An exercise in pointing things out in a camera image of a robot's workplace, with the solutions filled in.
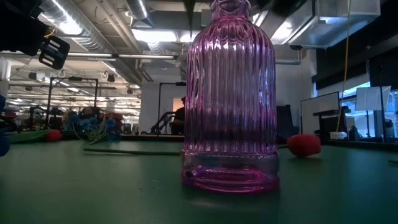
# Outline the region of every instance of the bottle neck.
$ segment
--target bottle neck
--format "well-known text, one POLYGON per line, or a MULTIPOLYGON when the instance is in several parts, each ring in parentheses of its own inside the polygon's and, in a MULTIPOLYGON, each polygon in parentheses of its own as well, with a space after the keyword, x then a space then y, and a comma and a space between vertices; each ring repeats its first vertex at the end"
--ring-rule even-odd
POLYGON ((248 19, 250 3, 248 0, 214 0, 210 9, 213 20, 224 16, 239 16, 248 19))

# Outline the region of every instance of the ribbed glass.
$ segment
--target ribbed glass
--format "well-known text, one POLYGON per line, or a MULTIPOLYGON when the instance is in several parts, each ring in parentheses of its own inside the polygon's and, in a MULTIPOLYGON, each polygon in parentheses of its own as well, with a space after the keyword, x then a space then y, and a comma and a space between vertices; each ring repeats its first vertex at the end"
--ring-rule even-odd
POLYGON ((182 178, 255 192, 278 186, 275 56, 246 0, 214 0, 213 22, 188 52, 182 178))

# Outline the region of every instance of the whiteboard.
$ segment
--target whiteboard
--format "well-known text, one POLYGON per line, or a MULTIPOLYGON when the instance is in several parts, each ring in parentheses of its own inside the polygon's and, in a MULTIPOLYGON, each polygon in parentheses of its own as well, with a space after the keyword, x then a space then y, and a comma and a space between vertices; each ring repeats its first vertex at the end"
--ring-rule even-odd
MULTIPOLYGON (((383 86, 383 105, 387 108, 391 86, 383 86)), ((380 87, 368 87, 356 89, 355 110, 381 110, 380 87)))
POLYGON ((319 117, 314 113, 340 109, 338 92, 301 101, 302 134, 314 134, 319 129, 319 117))

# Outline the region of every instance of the tabletop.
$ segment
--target tabletop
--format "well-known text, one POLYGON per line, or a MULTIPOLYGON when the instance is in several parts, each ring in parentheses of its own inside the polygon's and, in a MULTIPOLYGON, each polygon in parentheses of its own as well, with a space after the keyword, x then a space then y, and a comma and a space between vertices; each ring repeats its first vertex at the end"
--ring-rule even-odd
MULTIPOLYGON (((398 223, 398 154, 280 150, 280 189, 218 194, 181 184, 179 156, 83 152, 85 143, 12 145, 0 158, 0 223, 398 223)), ((179 151, 182 143, 98 147, 179 151)))

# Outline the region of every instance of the glass bottle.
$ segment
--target glass bottle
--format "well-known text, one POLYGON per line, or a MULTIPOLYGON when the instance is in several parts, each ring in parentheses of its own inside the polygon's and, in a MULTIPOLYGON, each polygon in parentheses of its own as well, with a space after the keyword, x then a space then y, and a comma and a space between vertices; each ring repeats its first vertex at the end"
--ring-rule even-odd
POLYGON ((188 51, 182 180, 220 192, 278 188, 275 55, 247 0, 214 0, 188 51))

